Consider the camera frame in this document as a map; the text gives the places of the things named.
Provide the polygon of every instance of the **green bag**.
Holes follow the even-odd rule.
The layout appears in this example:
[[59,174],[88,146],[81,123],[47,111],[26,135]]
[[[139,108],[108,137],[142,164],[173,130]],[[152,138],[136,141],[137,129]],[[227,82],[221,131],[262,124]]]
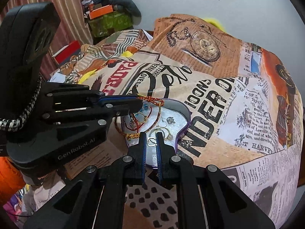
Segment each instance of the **green bag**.
[[93,37],[109,36],[114,32],[131,27],[131,17],[123,12],[114,11],[88,21]]

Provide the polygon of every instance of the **striped curtain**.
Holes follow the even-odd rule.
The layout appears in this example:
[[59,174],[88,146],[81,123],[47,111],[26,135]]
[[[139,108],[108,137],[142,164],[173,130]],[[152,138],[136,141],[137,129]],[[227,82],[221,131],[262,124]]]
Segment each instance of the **striped curtain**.
[[84,22],[81,0],[9,0],[0,14],[0,22],[9,9],[15,6],[43,1],[53,2],[61,19],[49,53],[42,60],[40,69],[43,78],[48,80],[50,74],[58,68],[51,57],[54,53],[74,40],[78,40],[81,44],[92,44],[92,37],[88,25]]

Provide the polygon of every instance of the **silver screw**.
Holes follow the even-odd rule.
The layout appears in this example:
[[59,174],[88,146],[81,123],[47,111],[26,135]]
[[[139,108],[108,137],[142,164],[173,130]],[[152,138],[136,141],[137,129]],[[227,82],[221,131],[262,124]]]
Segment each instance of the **silver screw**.
[[216,172],[217,171],[217,167],[215,165],[209,165],[208,166],[208,170],[211,172]]
[[174,161],[174,162],[179,162],[181,160],[181,157],[179,157],[179,156],[172,156],[172,161]]
[[124,161],[125,163],[129,163],[131,160],[132,160],[132,157],[131,157],[131,156],[125,156],[125,157],[123,157],[123,161]]
[[86,171],[88,173],[92,173],[96,170],[96,167],[94,165],[89,165],[87,168],[86,168]]
[[42,115],[42,118],[44,118],[44,119],[48,119],[50,117],[50,114],[43,114]]
[[105,121],[105,120],[98,120],[97,123],[100,124],[101,126],[104,126],[104,125],[107,124],[107,121]]

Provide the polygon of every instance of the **orange fabric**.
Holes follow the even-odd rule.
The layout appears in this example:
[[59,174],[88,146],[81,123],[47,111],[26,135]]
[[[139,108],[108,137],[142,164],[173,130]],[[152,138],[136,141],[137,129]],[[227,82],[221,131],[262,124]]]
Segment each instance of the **orange fabric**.
[[0,206],[25,186],[20,171],[6,157],[0,157]]

